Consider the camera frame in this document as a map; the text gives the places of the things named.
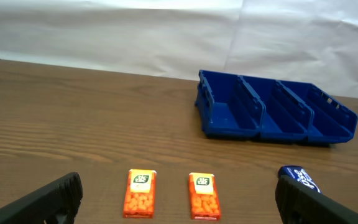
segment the brown wooden surface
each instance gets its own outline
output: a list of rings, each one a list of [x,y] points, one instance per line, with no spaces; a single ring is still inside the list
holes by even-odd
[[[221,223],[281,223],[276,172],[298,164],[358,212],[358,126],[352,141],[331,147],[207,139],[196,85],[0,60],[0,207],[77,171],[84,198],[76,224],[198,223],[187,177],[210,172]],[[358,114],[358,99],[338,99]],[[157,171],[152,220],[122,218],[127,172],[136,168]]]

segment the white backdrop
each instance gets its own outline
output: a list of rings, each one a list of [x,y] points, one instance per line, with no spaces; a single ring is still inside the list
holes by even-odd
[[[208,69],[358,97],[358,2],[0,0],[0,58],[190,80]]]

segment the blue package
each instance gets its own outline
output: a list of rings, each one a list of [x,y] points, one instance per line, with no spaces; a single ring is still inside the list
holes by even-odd
[[[282,175],[290,176],[310,189],[321,193],[320,189],[301,166],[283,166],[278,171],[278,177],[281,177]]]

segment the black object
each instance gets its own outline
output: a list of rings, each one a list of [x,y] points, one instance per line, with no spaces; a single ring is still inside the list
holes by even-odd
[[[82,195],[80,176],[69,173],[0,208],[0,224],[72,224]]]
[[[358,213],[282,175],[275,192],[284,224],[358,224]]]

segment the blue tray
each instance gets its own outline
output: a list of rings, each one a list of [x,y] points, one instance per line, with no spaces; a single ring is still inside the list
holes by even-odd
[[[207,136],[318,143],[353,138],[357,115],[313,84],[200,70]]]

